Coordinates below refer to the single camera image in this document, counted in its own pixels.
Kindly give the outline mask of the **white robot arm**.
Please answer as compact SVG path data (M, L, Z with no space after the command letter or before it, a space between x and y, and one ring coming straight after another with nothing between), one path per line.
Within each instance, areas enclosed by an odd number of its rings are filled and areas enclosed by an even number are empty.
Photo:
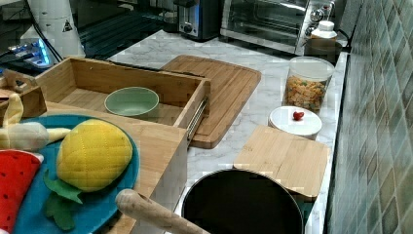
M32 25L21 39L41 38L55 61L83 58L84 48L74 23L70 0L23 0Z

